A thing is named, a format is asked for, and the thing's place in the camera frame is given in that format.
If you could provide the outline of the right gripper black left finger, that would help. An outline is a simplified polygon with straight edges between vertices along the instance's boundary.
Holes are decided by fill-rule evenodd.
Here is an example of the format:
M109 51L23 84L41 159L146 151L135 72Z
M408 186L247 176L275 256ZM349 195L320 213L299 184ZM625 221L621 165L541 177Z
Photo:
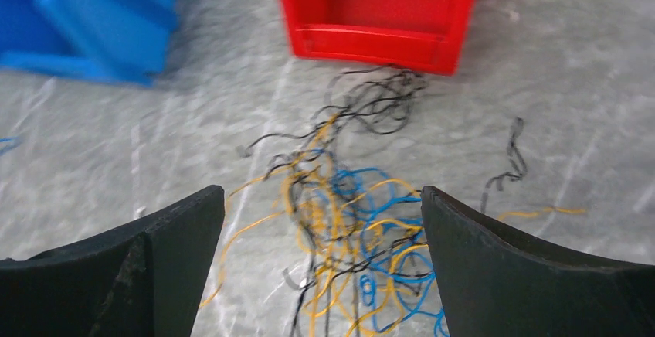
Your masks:
M210 185L155 213L1 262L3 336L188 336L225 217Z

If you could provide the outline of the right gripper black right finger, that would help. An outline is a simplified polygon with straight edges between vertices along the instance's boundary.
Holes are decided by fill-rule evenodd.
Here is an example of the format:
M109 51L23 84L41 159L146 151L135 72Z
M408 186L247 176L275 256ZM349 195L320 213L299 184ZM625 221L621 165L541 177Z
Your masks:
M453 336L652 336L654 268L572 250L427 186L421 205Z

